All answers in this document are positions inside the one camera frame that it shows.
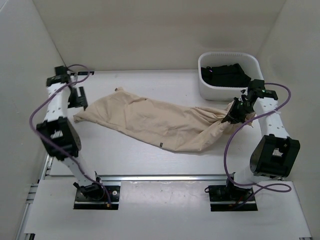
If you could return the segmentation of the beige trousers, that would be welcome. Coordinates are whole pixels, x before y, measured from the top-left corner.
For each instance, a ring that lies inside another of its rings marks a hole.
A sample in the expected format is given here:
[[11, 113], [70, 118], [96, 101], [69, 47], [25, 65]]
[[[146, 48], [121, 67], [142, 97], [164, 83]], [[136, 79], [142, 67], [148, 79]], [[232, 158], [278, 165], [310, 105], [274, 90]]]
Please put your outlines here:
[[201, 152], [240, 127], [239, 123], [223, 122], [231, 106], [181, 106], [118, 87], [75, 114], [73, 120], [92, 122], [164, 150]]

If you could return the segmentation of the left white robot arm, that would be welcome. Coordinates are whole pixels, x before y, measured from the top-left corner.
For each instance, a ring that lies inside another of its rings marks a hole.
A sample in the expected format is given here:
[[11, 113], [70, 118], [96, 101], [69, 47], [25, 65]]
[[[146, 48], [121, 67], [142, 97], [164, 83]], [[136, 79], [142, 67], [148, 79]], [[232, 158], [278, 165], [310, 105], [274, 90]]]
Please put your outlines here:
[[65, 87], [50, 101], [44, 121], [36, 125], [36, 130], [51, 140], [58, 147], [62, 148], [75, 160], [72, 160], [64, 153], [43, 141], [47, 153], [65, 164], [77, 182], [73, 185], [84, 195], [90, 196], [93, 200], [100, 200], [105, 194], [105, 188], [98, 182], [97, 173], [92, 170], [81, 155], [82, 143], [80, 136], [68, 119], [68, 109], [88, 107], [84, 88], [76, 89], [67, 86], [75, 77], [62, 73], [50, 77], [46, 81], [48, 96], [51, 97], [61, 87]]

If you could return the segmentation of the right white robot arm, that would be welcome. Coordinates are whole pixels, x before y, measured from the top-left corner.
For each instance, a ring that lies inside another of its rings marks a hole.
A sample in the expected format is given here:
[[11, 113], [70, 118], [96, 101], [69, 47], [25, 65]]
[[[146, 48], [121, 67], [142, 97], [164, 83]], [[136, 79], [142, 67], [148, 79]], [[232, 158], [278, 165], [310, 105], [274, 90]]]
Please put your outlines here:
[[241, 127], [258, 120], [262, 138], [251, 154], [248, 166], [230, 174], [227, 154], [235, 135], [230, 136], [223, 155], [228, 184], [224, 193], [230, 200], [238, 199], [243, 189], [257, 186], [262, 181], [290, 175], [301, 145], [298, 140], [290, 137], [284, 127], [279, 112], [284, 106], [284, 103], [278, 104], [274, 90], [264, 87], [249, 87], [241, 99], [235, 98], [227, 118], [231, 123], [239, 123]]

